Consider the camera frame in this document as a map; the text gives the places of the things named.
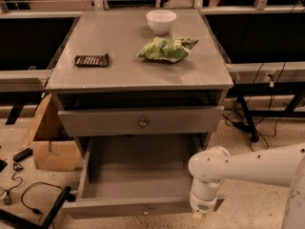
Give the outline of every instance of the robotic hand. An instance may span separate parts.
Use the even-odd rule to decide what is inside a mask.
[[[189,161],[193,176],[190,204],[197,214],[212,212],[225,178],[291,187],[283,229],[304,228],[305,144],[230,156],[220,146],[197,153]]]

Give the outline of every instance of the white bowl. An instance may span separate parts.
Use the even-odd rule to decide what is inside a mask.
[[[156,34],[165,34],[173,26],[177,15],[170,10],[152,10],[146,14],[150,28]]]

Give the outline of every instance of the drawer handle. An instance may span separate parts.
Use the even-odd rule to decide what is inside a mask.
[[[147,120],[145,120],[144,118],[142,118],[142,119],[140,120],[140,122],[139,122],[139,126],[142,127],[142,128],[146,127],[147,124],[148,124],[148,122],[147,122]]]

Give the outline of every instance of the brown box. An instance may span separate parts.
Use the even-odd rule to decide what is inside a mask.
[[[67,140],[57,113],[58,108],[48,94],[21,141],[21,149],[32,148],[36,169],[70,171],[79,167],[82,160],[75,141]]]

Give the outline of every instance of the gray tabletop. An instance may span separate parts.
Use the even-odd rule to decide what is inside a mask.
[[[232,85],[223,59],[197,10],[173,10],[177,20],[159,37],[199,38],[188,57],[177,63],[149,61],[137,53],[157,35],[147,10],[84,12],[47,85],[53,93],[228,89]],[[78,68],[76,55],[108,53],[108,68]]]

